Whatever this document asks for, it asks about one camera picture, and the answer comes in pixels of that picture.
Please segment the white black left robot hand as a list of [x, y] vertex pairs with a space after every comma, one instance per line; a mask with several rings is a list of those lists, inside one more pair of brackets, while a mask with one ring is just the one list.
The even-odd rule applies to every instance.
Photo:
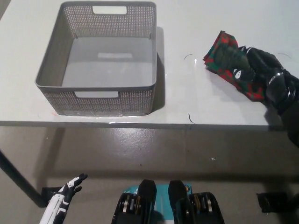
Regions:
[[62, 224], [65, 220], [72, 198], [82, 189], [80, 184], [87, 177], [87, 174], [82, 173], [60, 187], [59, 191], [50, 199], [39, 224]]

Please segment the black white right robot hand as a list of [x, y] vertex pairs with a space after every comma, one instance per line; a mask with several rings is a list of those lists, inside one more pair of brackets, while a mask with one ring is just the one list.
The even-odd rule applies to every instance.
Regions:
[[263, 83], [268, 86], [277, 76], [283, 75], [285, 69], [279, 60], [269, 52], [254, 47], [242, 46], [244, 65], [237, 65], [233, 77], [239, 83]]

